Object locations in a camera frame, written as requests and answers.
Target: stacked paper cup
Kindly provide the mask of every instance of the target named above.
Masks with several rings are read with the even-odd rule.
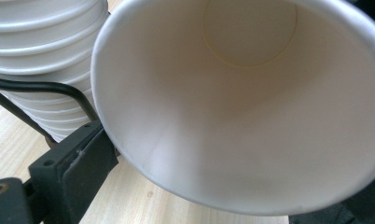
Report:
[[[64,83],[94,105],[90,59],[107,10],[106,0],[0,0],[0,78]],[[2,93],[58,142],[90,121],[64,95]]]

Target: wooden table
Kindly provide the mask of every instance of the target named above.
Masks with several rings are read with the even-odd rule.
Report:
[[[121,0],[109,0],[112,10]],[[28,165],[49,150],[43,136],[0,106],[0,178],[29,178]],[[250,217],[188,202],[154,185],[121,157],[81,223],[286,224],[287,217]]]

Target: wood grain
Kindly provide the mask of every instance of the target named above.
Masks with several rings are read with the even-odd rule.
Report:
[[[110,0],[112,10],[121,0]],[[43,136],[0,106],[0,178],[27,180],[27,167],[49,150]],[[287,217],[250,217],[218,211],[172,195],[121,157],[81,223],[285,224]]]

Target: cup stack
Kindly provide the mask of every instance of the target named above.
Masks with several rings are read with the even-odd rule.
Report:
[[[106,0],[0,0],[0,78],[67,84],[82,91],[94,106],[91,52],[108,15]],[[2,93],[57,142],[90,122],[68,96]]]

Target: wooden surface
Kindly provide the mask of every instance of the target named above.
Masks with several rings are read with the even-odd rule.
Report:
[[[110,10],[120,2],[110,0]],[[0,178],[27,180],[28,165],[48,149],[44,137],[0,106]],[[285,224],[288,218],[243,216],[190,203],[152,184],[119,157],[81,223]]]

